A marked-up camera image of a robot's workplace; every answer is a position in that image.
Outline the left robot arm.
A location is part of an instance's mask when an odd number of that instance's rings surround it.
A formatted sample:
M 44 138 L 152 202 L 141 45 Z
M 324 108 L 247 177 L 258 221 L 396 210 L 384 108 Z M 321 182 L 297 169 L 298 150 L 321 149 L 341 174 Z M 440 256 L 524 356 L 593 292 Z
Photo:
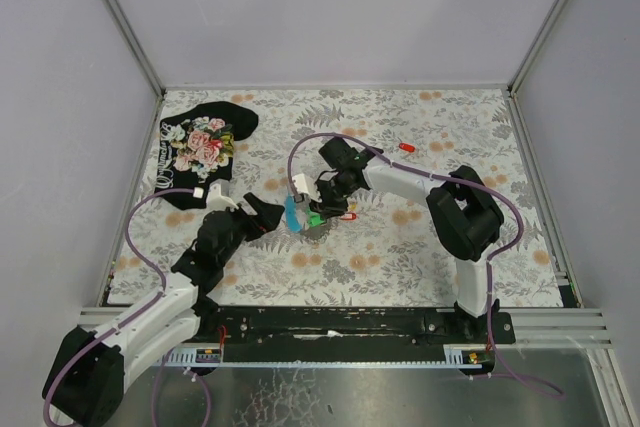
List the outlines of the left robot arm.
M 211 322 L 209 294 L 238 248 L 277 229 L 286 209 L 252 193 L 251 207 L 226 205 L 205 215 L 195 239 L 161 276 L 161 285 L 112 320 L 63 338 L 42 390 L 43 419 L 57 409 L 75 426 L 102 426 L 132 383 L 160 357 Z

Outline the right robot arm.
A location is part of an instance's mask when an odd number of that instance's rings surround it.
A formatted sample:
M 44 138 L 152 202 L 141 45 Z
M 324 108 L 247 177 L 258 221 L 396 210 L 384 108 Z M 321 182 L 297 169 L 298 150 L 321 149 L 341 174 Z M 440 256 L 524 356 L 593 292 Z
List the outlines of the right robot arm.
M 293 177 L 296 198 L 326 221 L 344 215 L 349 198 L 359 190 L 390 193 L 426 207 L 441 246 L 455 258 L 458 276 L 456 305 L 467 315 L 486 314 L 485 251 L 497 242 L 504 215 L 472 168 L 461 166 L 447 176 L 402 166 L 382 150 L 358 150 L 334 136 L 320 149 L 330 177 Z

